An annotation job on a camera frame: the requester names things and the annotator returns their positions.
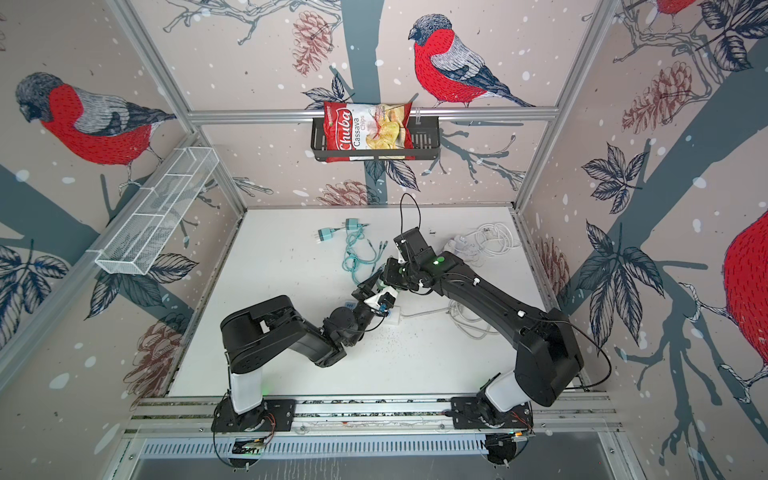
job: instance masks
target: black plastic tray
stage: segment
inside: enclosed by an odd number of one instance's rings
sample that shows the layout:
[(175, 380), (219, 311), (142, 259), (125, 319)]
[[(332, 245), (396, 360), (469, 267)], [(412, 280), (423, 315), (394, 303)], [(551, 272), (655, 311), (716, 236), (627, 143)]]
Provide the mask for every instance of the black plastic tray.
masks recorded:
[[(327, 150), (324, 118), (315, 118), (312, 122), (312, 151), (315, 160), (324, 162), (329, 157), (373, 157), (373, 160), (435, 160), (440, 154), (440, 129), (437, 117), (421, 117), (419, 122), (411, 116), (408, 119), (408, 131), (414, 148), (396, 148), (394, 150)], [(382, 157), (406, 157), (404, 159)]]

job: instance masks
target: white table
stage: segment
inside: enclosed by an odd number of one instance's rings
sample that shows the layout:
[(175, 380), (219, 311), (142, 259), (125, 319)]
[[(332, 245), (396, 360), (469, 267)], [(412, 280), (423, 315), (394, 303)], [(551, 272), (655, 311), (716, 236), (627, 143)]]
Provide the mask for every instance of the white table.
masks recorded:
[[(405, 229), (418, 221), (415, 208), (403, 209)], [(333, 309), (352, 300), (355, 289), (341, 269), (345, 234), (316, 243), (313, 233), (341, 226), (356, 217), (374, 247), (389, 245), (383, 259), (397, 256), (392, 239), (400, 232), (400, 216), (390, 208), (327, 208), (249, 210), (219, 280), (200, 319), (188, 351), (170, 388), (170, 396), (220, 396), (227, 390), (227, 362), (219, 324), (224, 317), (279, 295), (288, 295), (299, 313), (317, 326)], [(422, 234), (436, 252), (457, 233), (482, 223), (503, 222), (515, 233), (505, 207), (423, 207)], [(356, 249), (362, 258), (372, 252), (365, 242)], [(475, 271), (509, 295), (543, 308), (522, 248), (486, 258)], [(363, 267), (359, 280), (370, 274)], [(435, 310), (448, 299), (433, 293), (400, 293), (402, 313)], [(321, 369), (292, 350), (263, 367), (265, 395), (375, 395), (474, 393), (493, 375), (515, 365), (515, 351), (500, 335), (472, 340), (447, 313), (401, 319), (399, 326), (382, 325), (346, 349), (346, 358)]]

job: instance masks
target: bag of chips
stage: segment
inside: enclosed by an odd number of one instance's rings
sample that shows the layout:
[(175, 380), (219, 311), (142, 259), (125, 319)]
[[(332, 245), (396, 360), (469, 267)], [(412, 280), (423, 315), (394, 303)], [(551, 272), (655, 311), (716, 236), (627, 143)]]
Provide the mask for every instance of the bag of chips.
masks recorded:
[[(323, 125), (327, 150), (395, 150), (413, 148), (408, 132), (411, 104), (325, 103)], [(413, 157), (386, 156), (383, 160), (411, 160)], [(372, 160), (373, 157), (329, 157), (326, 161)]]

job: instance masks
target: white mesh basket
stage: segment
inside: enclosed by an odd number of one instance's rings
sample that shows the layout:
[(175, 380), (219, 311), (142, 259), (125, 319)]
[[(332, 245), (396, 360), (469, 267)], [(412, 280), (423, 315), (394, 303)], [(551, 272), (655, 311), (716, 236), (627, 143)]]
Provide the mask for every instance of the white mesh basket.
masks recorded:
[(177, 158), (168, 172), (154, 187), (142, 189), (149, 194), (96, 259), (107, 273), (146, 275), (219, 163), (213, 148), (174, 153)]

